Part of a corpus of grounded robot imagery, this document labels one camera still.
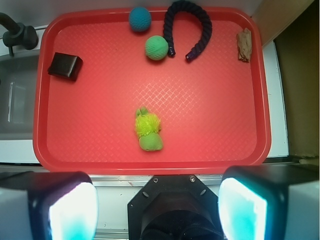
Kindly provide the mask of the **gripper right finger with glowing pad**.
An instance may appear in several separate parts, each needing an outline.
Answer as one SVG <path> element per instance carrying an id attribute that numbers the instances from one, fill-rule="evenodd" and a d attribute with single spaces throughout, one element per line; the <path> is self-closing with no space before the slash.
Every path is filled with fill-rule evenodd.
<path id="1" fill-rule="evenodd" d="M 318 240 L 319 167 L 231 166 L 222 176 L 218 211 L 228 240 Z"/>

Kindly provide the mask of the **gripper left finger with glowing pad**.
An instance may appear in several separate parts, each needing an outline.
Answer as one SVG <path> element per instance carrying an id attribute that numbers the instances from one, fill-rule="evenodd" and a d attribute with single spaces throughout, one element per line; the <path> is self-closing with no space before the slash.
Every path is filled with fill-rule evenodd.
<path id="1" fill-rule="evenodd" d="M 98 192 L 84 172 L 2 172 L 2 240 L 92 240 Z"/>

